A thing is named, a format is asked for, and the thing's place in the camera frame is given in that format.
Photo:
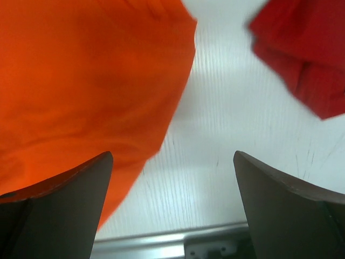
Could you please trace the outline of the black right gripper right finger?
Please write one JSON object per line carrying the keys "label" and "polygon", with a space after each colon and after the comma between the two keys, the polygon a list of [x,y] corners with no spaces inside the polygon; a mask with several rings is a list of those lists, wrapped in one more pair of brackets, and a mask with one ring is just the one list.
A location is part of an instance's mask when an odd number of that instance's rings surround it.
{"label": "black right gripper right finger", "polygon": [[241,151],[233,163],[257,258],[344,258],[344,194]]}

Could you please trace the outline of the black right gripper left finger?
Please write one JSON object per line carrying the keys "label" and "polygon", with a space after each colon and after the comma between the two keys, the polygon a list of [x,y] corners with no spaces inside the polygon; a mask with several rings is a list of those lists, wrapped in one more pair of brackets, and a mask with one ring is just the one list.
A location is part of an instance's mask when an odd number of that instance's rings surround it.
{"label": "black right gripper left finger", "polygon": [[1,195],[1,258],[90,258],[112,167],[104,152]]}

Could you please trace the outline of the orange t shirt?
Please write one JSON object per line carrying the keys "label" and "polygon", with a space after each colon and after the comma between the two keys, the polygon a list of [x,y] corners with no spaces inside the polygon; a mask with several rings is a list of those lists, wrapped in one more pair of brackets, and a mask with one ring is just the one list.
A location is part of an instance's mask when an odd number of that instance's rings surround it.
{"label": "orange t shirt", "polygon": [[181,1],[1,1],[1,193],[109,151],[105,223],[161,148],[196,25]]}

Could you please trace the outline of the red t shirt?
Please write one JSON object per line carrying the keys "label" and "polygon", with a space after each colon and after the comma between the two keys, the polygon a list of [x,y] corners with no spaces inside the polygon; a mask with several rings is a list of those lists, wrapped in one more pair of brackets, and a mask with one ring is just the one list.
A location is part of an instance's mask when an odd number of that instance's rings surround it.
{"label": "red t shirt", "polygon": [[253,52],[320,119],[344,114],[344,1],[268,1]]}

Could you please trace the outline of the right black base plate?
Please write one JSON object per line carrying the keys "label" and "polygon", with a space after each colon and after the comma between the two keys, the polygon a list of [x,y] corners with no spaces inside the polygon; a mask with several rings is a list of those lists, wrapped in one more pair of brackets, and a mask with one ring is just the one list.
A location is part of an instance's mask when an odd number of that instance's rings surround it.
{"label": "right black base plate", "polygon": [[189,238],[184,242],[185,258],[257,258],[249,236],[225,234]]}

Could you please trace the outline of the aluminium mounting rail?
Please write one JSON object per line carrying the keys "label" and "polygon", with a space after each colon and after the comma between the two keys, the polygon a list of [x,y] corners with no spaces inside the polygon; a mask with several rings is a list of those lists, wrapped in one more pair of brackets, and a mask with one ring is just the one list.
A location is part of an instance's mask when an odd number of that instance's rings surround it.
{"label": "aluminium mounting rail", "polygon": [[247,223],[179,230],[94,243],[91,258],[185,258],[184,242],[189,238],[225,234],[250,237]]}

